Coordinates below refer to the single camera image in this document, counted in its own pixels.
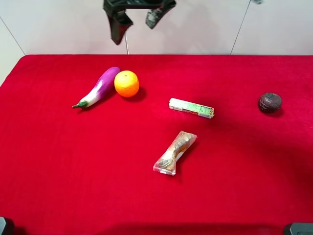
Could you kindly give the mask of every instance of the black object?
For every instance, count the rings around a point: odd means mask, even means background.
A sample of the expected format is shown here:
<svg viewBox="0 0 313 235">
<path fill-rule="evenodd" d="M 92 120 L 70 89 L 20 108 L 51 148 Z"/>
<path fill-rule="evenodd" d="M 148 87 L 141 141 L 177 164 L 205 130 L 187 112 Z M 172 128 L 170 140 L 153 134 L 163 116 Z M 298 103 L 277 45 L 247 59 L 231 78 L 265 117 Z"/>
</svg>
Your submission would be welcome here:
<svg viewBox="0 0 313 235">
<path fill-rule="evenodd" d="M 284 228 L 284 235 L 313 235 L 312 223 L 293 223 Z"/>
<path fill-rule="evenodd" d="M 111 38 L 119 45 L 126 30 L 133 25 L 126 15 L 126 9 L 151 9 L 146 17 L 146 24 L 153 29 L 162 17 L 176 6 L 175 0 L 104 0 L 103 9 L 106 11 Z"/>
<path fill-rule="evenodd" d="M 14 229 L 13 221 L 0 217 L 0 235 L 12 235 Z"/>
<path fill-rule="evenodd" d="M 259 109 L 264 113 L 274 113 L 282 105 L 282 98 L 274 93 L 266 93 L 259 99 Z"/>
</svg>

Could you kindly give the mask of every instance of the wrapped snack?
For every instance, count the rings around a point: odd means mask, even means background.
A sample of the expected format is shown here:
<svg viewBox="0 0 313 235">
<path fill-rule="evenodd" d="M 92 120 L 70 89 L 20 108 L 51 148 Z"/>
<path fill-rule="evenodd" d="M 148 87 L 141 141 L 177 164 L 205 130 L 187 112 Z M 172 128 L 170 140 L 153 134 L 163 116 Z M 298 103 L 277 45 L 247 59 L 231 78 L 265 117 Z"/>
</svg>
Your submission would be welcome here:
<svg viewBox="0 0 313 235">
<path fill-rule="evenodd" d="M 187 112 L 195 114 L 205 118 L 214 117 L 214 109 L 208 106 L 191 103 L 188 101 L 171 98 L 169 102 L 170 109 L 179 110 L 182 112 Z"/>
<path fill-rule="evenodd" d="M 190 145 L 195 142 L 197 136 L 181 131 L 166 152 L 153 166 L 153 170 L 163 174 L 176 174 L 176 161 L 183 155 Z"/>
</svg>

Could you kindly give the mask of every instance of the orange fruit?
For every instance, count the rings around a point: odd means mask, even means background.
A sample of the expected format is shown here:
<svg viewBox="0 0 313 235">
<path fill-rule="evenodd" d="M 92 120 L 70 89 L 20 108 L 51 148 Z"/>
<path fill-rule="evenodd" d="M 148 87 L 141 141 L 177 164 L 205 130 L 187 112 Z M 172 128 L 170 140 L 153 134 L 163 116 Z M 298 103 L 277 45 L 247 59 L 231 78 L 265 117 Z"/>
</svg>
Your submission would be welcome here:
<svg viewBox="0 0 313 235">
<path fill-rule="evenodd" d="M 121 96 L 132 97 L 139 90 L 139 81 L 132 71 L 122 71 L 115 76 L 114 86 Z"/>
</svg>

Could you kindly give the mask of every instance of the purple eggplant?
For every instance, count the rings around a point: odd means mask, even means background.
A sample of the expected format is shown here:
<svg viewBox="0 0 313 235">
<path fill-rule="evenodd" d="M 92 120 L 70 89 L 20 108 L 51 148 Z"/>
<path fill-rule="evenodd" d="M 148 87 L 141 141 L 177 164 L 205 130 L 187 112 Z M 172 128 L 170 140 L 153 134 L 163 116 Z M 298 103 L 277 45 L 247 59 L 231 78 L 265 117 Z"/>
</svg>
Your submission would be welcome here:
<svg viewBox="0 0 313 235">
<path fill-rule="evenodd" d="M 114 79 L 119 72 L 121 69 L 118 67 L 112 67 L 105 71 L 89 94 L 73 108 L 87 108 L 103 98 L 114 87 Z"/>
</svg>

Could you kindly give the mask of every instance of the dark round ball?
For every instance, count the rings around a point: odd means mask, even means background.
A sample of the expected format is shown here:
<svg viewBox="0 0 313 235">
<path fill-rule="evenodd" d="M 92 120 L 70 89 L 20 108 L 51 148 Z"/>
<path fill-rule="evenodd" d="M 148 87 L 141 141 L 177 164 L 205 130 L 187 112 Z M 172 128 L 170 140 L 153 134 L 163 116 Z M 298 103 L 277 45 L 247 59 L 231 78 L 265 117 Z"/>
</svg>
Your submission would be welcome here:
<svg viewBox="0 0 313 235">
<path fill-rule="evenodd" d="M 274 113 L 282 105 L 282 98 L 274 93 L 265 93 L 259 99 L 259 109 L 263 113 Z"/>
</svg>

